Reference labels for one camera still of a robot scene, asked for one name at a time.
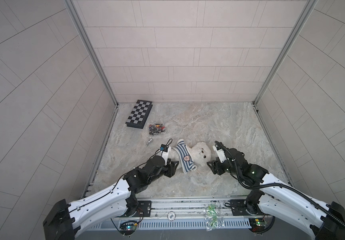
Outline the blue white striped shirt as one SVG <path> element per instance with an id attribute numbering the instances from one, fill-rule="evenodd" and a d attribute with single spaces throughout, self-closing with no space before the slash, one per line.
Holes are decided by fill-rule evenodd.
<path id="1" fill-rule="evenodd" d="M 197 169 L 197 166 L 192 159 L 192 155 L 183 139 L 178 140 L 177 145 L 172 149 L 177 152 L 182 170 L 185 174 Z"/>

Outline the white teddy bear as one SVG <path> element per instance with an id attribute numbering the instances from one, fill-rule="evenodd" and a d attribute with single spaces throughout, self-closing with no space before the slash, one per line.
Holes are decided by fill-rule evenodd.
<path id="1" fill-rule="evenodd" d="M 194 163 L 196 164 L 197 168 L 198 167 L 205 167 L 207 161 L 211 160 L 211 149 L 208 147 L 208 145 L 205 142 L 198 142 L 192 147 L 189 147 L 187 145 L 187 147 L 188 147 L 189 152 L 192 155 L 192 159 L 193 159 Z M 178 154 L 172 148 L 170 150 L 168 158 L 171 159 L 172 161 L 178 161 L 179 162 L 178 169 L 182 169 Z"/>

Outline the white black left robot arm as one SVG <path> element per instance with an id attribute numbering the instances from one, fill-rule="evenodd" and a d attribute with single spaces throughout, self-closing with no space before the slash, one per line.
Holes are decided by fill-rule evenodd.
<path id="1" fill-rule="evenodd" d="M 138 207 L 135 195 L 162 176 L 174 176 L 178 165 L 178 161 L 154 156 L 102 191 L 70 203 L 58 201 L 43 221 L 45 239 L 74 240 L 107 219 L 132 216 Z"/>

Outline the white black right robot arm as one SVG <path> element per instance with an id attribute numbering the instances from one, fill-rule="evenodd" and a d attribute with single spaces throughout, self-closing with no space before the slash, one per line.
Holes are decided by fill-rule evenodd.
<path id="1" fill-rule="evenodd" d="M 307 233 L 313 240 L 345 240 L 345 209 L 312 198 L 284 183 L 265 168 L 250 164 L 244 153 L 215 142 L 217 157 L 207 162 L 215 175 L 229 173 L 250 190 L 245 199 L 247 212 L 261 211 Z"/>

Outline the small silver chess piece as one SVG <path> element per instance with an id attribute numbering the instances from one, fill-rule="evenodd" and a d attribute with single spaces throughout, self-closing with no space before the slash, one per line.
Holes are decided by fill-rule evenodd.
<path id="1" fill-rule="evenodd" d="M 146 146 L 149 146 L 151 143 L 153 142 L 153 139 L 152 138 L 149 138 L 146 142 Z"/>

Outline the clear bag of toy bricks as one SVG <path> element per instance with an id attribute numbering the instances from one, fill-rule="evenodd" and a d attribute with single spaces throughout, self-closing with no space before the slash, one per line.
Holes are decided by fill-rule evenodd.
<path id="1" fill-rule="evenodd" d="M 166 131 L 166 127 L 164 126 L 164 124 L 157 124 L 157 123 L 150 124 L 148 129 L 149 129 L 149 134 L 151 136 L 159 135 Z"/>

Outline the clear bag of green parts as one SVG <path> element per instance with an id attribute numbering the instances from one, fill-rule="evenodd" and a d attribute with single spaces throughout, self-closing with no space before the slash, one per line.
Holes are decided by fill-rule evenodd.
<path id="1" fill-rule="evenodd" d="M 220 205 L 209 204 L 204 209 L 204 222 L 207 231 L 225 227 L 224 214 Z"/>

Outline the folded black white chessboard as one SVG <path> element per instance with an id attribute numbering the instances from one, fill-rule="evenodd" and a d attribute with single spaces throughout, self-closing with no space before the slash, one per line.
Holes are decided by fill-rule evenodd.
<path id="1" fill-rule="evenodd" d="M 152 106 L 153 105 L 151 101 L 138 100 L 125 122 L 126 126 L 131 128 L 143 129 Z"/>

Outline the right green circuit board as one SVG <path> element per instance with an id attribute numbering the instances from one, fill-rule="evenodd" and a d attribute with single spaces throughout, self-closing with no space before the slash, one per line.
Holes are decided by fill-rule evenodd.
<path id="1" fill-rule="evenodd" d="M 253 233 L 262 232 L 267 226 L 267 222 L 263 218 L 251 218 L 248 220 L 251 226 L 249 230 Z"/>

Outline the green circuit board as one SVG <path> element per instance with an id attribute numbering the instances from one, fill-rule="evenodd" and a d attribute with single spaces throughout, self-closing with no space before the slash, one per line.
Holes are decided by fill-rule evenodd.
<path id="1" fill-rule="evenodd" d="M 251 226 L 249 230 L 253 233 L 262 232 L 267 226 L 267 222 L 263 218 L 251 218 L 248 220 Z"/>
<path id="2" fill-rule="evenodd" d="M 137 221 L 126 221 L 120 224 L 119 229 L 125 236 L 132 235 L 138 227 Z"/>

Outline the left green circuit board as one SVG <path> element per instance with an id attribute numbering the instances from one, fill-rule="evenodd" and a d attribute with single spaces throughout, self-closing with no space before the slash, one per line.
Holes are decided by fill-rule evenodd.
<path id="1" fill-rule="evenodd" d="M 119 229 L 125 236 L 132 235 L 138 227 L 137 221 L 126 221 L 120 224 Z"/>

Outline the aluminium corner post left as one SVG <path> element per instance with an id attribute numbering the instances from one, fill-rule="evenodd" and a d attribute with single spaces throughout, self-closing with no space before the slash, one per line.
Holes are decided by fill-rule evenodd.
<path id="1" fill-rule="evenodd" d="M 92 64 L 93 66 L 95 67 L 99 77 L 101 78 L 101 80 L 103 81 L 103 84 L 105 85 L 106 89 L 108 90 L 108 93 L 115 105 L 115 108 L 118 108 L 118 102 L 115 98 L 115 95 L 112 91 L 112 88 L 110 87 L 109 85 L 109 82 L 107 80 L 107 77 L 102 69 L 102 66 L 99 62 L 99 59 L 97 57 L 97 54 L 91 44 L 91 41 L 87 35 L 87 32 L 82 24 L 82 21 L 81 21 L 81 18 L 79 17 L 78 13 L 77 13 L 77 10 L 76 10 L 76 7 L 73 3 L 73 1 L 71 0 L 64 0 L 64 5 L 65 5 L 65 8 L 67 9 L 69 15 L 70 15 L 70 18 L 81 38 L 81 41 L 84 45 L 84 47 L 86 48 L 86 51 L 87 53 L 89 54 L 90 58 L 91 58 L 91 61 L 92 61 Z"/>

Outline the aluminium corner post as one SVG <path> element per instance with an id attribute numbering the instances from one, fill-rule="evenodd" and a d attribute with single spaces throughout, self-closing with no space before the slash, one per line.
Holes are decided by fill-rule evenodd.
<path id="1" fill-rule="evenodd" d="M 71 0 L 64 0 L 64 5 L 65 5 L 65 8 L 67 9 L 69 15 L 70 15 L 70 18 L 81 38 L 81 41 L 84 45 L 84 47 L 86 48 L 86 51 L 87 53 L 89 54 L 90 58 L 91 58 L 91 61 L 92 61 L 92 64 L 93 66 L 95 67 L 99 77 L 101 78 L 101 80 L 103 81 L 103 84 L 105 85 L 106 89 L 108 90 L 108 93 L 115 105 L 115 108 L 118 108 L 118 102 L 115 98 L 115 95 L 112 91 L 112 88 L 110 87 L 109 85 L 109 82 L 107 80 L 107 77 L 102 69 L 102 66 L 99 62 L 99 59 L 97 57 L 97 54 L 91 44 L 91 41 L 87 35 L 87 32 L 82 24 L 82 21 L 81 21 L 81 18 L 79 17 L 78 13 L 77 13 L 77 10 L 76 10 L 76 7 L 73 3 L 73 1 Z"/>
<path id="2" fill-rule="evenodd" d="M 297 36 L 299 35 L 300 31 L 302 30 L 304 24 L 306 23 L 307 19 L 309 18 L 310 14 L 312 13 L 315 5 L 317 3 L 317 0 L 308 0 L 302 10 L 302 12 L 299 15 L 299 18 L 297 19 L 294 27 L 292 28 L 283 48 L 281 49 L 277 59 L 274 62 L 274 65 L 272 66 L 269 74 L 267 75 L 265 81 L 263 82 L 263 85 L 260 89 L 260 91 L 257 94 L 257 97 L 253 101 L 253 105 L 255 108 L 257 108 L 257 105 L 261 98 L 263 97 L 264 92 L 268 88 L 270 82 L 274 78 L 276 72 L 278 71 L 279 67 L 281 66 L 282 62 L 284 61 L 285 57 L 287 56 L 289 50 L 291 49 L 292 45 L 294 44 Z"/>

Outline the aluminium corner post right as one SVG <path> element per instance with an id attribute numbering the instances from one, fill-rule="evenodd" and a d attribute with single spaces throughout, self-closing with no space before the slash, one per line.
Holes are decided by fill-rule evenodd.
<path id="1" fill-rule="evenodd" d="M 310 14 L 312 13 L 315 5 L 317 3 L 317 0 L 308 0 L 302 10 L 302 12 L 299 15 L 299 18 L 297 19 L 294 27 L 292 28 L 283 48 L 281 49 L 277 59 L 274 62 L 274 65 L 272 66 L 269 74 L 267 75 L 265 81 L 263 82 L 263 85 L 260 89 L 260 91 L 257 94 L 257 97 L 253 101 L 253 105 L 255 108 L 257 108 L 257 105 L 261 98 L 263 97 L 264 92 L 268 88 L 270 82 L 274 78 L 276 72 L 278 71 L 279 67 L 281 66 L 282 62 L 284 61 L 285 57 L 287 56 L 289 50 L 291 49 L 292 45 L 294 44 L 297 36 L 299 35 L 300 31 L 302 30 L 304 24 L 306 23 L 307 19 L 309 18 Z"/>

